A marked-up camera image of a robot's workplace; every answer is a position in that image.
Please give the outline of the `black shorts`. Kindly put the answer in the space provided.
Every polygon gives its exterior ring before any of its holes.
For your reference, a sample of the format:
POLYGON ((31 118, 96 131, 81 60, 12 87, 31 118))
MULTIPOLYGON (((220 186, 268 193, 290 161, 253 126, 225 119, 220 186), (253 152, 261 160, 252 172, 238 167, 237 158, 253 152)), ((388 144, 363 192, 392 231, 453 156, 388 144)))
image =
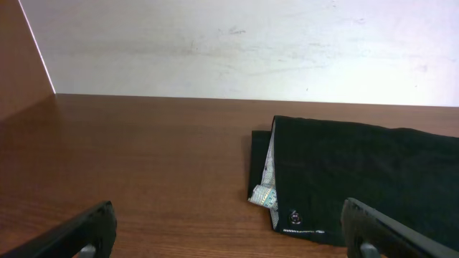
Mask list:
POLYGON ((252 132, 247 199, 274 231, 342 247, 348 198, 457 249, 458 139, 280 115, 252 132))

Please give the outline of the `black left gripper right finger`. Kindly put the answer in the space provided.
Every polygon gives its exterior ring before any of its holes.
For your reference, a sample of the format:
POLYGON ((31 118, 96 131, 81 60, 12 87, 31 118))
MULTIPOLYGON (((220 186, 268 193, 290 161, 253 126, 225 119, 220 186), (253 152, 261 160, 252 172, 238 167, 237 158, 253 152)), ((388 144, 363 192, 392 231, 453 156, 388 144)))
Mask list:
POLYGON ((454 249, 427 238, 357 199, 345 200, 341 228, 348 257, 458 258, 454 249))

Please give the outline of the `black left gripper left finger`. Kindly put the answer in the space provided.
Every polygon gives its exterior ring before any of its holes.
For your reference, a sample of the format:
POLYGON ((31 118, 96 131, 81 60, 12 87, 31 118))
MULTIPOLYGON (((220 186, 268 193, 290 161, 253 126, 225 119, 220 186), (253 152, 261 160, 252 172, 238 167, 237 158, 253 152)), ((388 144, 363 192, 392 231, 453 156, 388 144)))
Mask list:
POLYGON ((113 205, 110 201, 103 201, 1 256, 44 258, 81 254, 109 258, 116 229, 113 205))

